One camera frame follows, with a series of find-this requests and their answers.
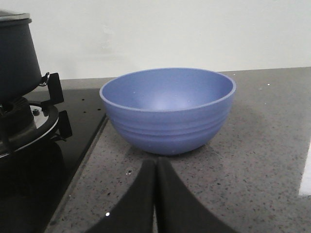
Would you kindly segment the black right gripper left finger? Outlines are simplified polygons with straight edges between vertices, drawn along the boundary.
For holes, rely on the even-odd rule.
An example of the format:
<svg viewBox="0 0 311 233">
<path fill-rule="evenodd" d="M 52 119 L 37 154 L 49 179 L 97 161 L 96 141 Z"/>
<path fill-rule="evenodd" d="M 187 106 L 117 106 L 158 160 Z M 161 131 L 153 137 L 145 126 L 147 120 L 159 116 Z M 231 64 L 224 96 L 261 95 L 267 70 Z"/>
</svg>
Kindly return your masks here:
<svg viewBox="0 0 311 233">
<path fill-rule="evenodd" d="M 144 160 L 125 195 L 88 233 L 151 233 L 153 231 L 156 163 Z"/>
</svg>

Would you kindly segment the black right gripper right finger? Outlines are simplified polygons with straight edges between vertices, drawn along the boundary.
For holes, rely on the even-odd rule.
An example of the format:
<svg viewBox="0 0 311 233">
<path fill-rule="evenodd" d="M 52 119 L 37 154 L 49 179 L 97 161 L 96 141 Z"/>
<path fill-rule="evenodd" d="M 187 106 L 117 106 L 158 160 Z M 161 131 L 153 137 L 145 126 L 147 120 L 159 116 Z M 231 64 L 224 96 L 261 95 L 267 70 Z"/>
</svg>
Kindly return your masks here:
<svg viewBox="0 0 311 233">
<path fill-rule="evenodd" d="M 234 233 L 187 189 L 167 158 L 156 166 L 156 219 L 159 233 Z"/>
</svg>

